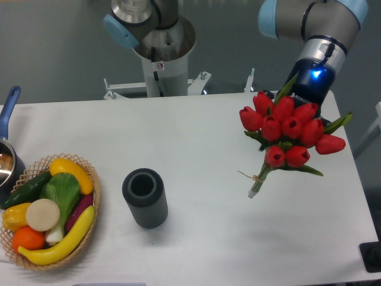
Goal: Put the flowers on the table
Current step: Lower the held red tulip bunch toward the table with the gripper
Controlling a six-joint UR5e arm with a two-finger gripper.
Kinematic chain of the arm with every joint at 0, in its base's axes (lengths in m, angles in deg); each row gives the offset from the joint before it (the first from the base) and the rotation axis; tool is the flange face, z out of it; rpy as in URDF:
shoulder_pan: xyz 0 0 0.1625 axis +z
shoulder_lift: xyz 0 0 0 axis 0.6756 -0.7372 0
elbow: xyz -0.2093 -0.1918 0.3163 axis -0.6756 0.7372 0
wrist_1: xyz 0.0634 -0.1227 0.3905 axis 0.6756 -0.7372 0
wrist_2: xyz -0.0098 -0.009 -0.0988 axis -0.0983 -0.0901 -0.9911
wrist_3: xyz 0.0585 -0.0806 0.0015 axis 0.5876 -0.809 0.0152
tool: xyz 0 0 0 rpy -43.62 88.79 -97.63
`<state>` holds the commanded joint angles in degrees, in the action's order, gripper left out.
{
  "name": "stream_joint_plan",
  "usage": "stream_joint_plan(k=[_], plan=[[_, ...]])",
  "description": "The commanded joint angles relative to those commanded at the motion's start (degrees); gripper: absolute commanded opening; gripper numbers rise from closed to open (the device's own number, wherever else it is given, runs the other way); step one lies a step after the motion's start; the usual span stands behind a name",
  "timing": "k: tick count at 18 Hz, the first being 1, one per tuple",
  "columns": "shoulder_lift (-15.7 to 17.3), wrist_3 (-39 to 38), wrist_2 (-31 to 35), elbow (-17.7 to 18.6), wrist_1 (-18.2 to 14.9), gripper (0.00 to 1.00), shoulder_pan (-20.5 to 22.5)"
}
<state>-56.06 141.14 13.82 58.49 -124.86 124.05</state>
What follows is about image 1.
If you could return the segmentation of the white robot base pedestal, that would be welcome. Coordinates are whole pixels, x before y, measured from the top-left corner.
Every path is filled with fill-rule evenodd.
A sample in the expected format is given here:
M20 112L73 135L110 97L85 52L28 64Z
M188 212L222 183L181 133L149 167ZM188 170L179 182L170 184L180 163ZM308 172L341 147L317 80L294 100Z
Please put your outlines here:
M134 48L142 62L149 98L188 94L188 57L195 42L193 25L179 16L174 26L153 30Z

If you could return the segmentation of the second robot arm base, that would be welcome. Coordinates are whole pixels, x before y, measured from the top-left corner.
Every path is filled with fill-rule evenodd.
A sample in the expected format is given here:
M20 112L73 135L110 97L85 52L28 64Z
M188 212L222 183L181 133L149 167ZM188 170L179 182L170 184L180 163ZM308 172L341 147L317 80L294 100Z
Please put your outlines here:
M178 18L177 1L112 1L103 25L114 41L132 49L152 31L174 26Z

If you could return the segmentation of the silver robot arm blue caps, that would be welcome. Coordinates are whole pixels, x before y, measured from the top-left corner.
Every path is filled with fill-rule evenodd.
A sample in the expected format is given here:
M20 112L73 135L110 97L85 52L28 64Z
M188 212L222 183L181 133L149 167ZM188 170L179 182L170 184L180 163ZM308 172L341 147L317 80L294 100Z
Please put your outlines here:
M265 1L260 32L275 39L300 39L304 47L288 78L296 107L321 106L359 34L367 1Z

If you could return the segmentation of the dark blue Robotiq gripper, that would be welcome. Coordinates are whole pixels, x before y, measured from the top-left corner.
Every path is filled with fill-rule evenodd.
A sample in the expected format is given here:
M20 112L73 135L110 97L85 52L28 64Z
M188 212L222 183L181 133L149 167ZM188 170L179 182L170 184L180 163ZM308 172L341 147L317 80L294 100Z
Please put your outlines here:
M290 95L293 95L294 98L295 107L307 103L316 103L318 109L315 116L322 120L323 126L329 125L331 121L320 117L320 115L322 103L336 76L334 70L327 65L320 66L314 60L304 58L295 63L286 83L296 74L298 76L290 91Z

